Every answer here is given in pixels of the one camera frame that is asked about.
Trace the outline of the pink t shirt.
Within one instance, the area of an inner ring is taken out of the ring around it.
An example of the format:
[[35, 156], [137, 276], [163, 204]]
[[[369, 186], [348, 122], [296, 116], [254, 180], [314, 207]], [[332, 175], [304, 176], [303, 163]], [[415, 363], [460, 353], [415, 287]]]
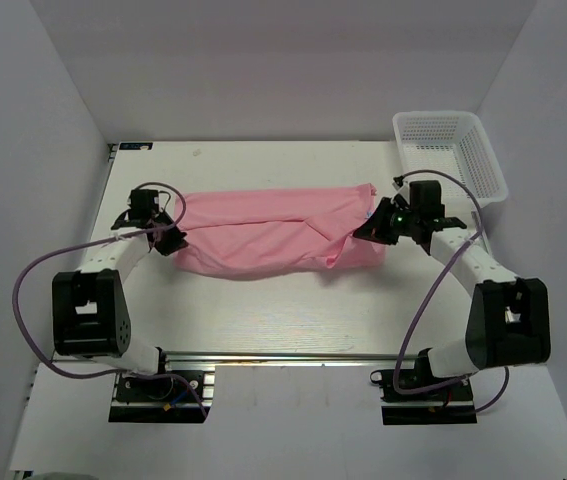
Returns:
[[354, 238], [372, 213], [371, 184], [192, 193], [177, 268], [217, 278], [377, 267], [384, 246]]

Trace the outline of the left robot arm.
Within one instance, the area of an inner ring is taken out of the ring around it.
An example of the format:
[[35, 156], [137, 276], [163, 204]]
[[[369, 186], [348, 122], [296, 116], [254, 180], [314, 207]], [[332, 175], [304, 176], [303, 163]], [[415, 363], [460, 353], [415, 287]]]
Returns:
[[149, 253], [169, 257], [186, 246], [185, 233], [163, 210], [146, 219], [134, 219], [130, 210], [121, 214], [111, 236], [91, 246], [77, 270], [53, 278], [56, 353], [140, 374], [140, 387], [151, 398], [168, 396], [174, 374], [163, 366], [161, 349], [133, 333], [124, 283]]

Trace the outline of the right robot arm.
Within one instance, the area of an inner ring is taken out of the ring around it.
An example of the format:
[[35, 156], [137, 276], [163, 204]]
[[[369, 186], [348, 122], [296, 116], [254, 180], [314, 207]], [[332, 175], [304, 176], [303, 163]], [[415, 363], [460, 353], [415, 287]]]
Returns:
[[464, 335], [420, 352], [416, 390], [435, 399], [449, 389], [451, 379], [546, 362], [551, 353], [546, 285], [518, 276], [477, 245], [466, 224], [447, 215], [438, 181], [414, 181], [408, 191], [383, 198], [354, 237], [383, 245], [411, 239], [454, 276], [471, 300]]

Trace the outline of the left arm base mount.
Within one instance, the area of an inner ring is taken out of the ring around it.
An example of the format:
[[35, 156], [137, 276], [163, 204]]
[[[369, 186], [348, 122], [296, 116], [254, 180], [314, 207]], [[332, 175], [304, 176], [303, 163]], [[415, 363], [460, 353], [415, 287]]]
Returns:
[[215, 367], [208, 362], [160, 357], [160, 373], [169, 378], [116, 377], [109, 407], [110, 423], [203, 424], [210, 412]]

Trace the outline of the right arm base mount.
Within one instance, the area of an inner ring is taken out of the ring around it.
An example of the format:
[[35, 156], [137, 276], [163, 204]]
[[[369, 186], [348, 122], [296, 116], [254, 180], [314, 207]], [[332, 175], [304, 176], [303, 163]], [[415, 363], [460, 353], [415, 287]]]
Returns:
[[[470, 376], [462, 376], [452, 385], [422, 393], [400, 393], [394, 386], [394, 370], [373, 370], [372, 385], [381, 391], [381, 415], [384, 426], [469, 425], [477, 423]], [[402, 367], [398, 386], [404, 390], [431, 387], [444, 382], [433, 376], [427, 350], [422, 350], [411, 367]]]

